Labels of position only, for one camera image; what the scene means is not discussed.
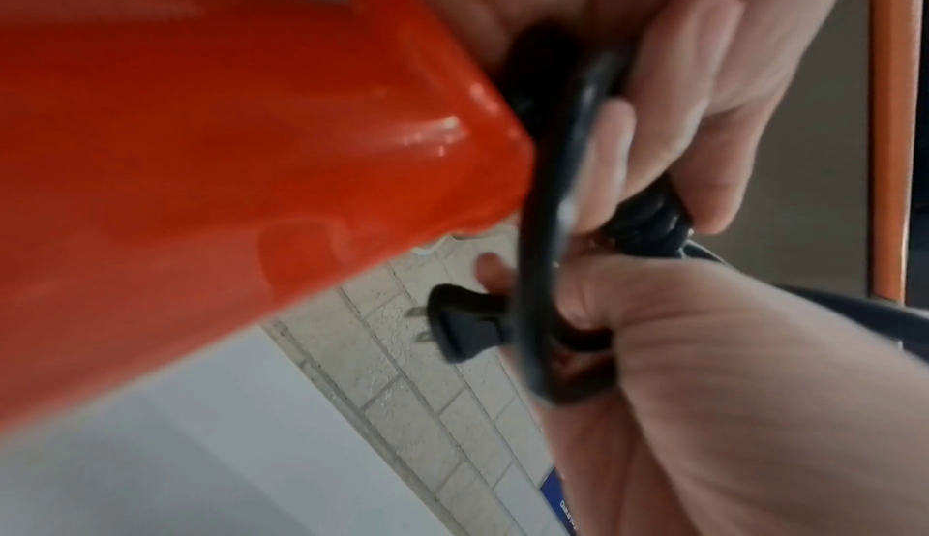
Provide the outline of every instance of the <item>hand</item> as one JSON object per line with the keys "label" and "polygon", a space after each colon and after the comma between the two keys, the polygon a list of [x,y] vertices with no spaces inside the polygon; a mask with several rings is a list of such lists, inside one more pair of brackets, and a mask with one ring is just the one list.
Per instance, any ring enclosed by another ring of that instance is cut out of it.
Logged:
{"label": "hand", "polygon": [[[494,255],[477,274],[511,277]],[[703,261],[583,257],[561,291],[620,371],[538,407],[584,536],[929,532],[929,368],[892,343]]]}
{"label": "hand", "polygon": [[592,43],[641,38],[625,94],[639,125],[628,180],[596,190],[600,205],[612,212],[670,168],[697,229],[712,233],[737,210],[764,126],[835,0],[426,1],[491,72],[542,20]]}

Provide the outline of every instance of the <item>blue sign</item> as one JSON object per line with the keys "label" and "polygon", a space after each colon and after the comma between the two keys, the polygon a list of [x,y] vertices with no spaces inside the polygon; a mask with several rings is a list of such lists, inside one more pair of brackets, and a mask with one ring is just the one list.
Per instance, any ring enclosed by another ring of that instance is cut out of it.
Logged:
{"label": "blue sign", "polygon": [[549,502],[549,507],[552,508],[554,514],[561,520],[568,534],[571,536],[578,536],[578,527],[574,524],[574,516],[571,515],[568,504],[564,501],[564,491],[561,490],[561,477],[558,477],[558,472],[555,469],[552,469],[549,476],[542,482],[542,487],[539,488],[539,491],[542,492],[542,496],[545,497],[545,500]]}

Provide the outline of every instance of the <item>gray wall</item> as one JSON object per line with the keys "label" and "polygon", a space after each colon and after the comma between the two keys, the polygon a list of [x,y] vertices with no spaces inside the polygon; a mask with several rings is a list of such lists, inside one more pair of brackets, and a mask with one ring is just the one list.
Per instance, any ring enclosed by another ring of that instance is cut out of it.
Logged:
{"label": "gray wall", "polygon": [[4,536],[445,535],[258,328],[0,443]]}
{"label": "gray wall", "polygon": [[868,0],[839,0],[803,60],[732,227],[705,242],[766,281],[867,285]]}

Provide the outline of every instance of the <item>wooden frame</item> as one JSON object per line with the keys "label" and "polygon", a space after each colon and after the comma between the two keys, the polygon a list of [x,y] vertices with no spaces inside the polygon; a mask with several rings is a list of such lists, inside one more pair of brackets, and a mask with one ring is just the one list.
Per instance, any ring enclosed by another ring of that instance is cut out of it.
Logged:
{"label": "wooden frame", "polygon": [[871,292],[903,303],[922,0],[871,0]]}

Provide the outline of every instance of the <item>tiled floor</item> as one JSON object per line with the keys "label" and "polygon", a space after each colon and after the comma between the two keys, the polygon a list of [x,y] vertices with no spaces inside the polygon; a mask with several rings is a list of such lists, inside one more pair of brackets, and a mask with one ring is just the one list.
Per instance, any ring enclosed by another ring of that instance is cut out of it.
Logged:
{"label": "tiled floor", "polygon": [[552,461],[524,392],[495,354],[447,365],[403,318],[439,283],[477,288],[479,253],[512,262],[514,233],[499,232],[399,257],[265,328],[453,533],[552,536],[538,491]]}

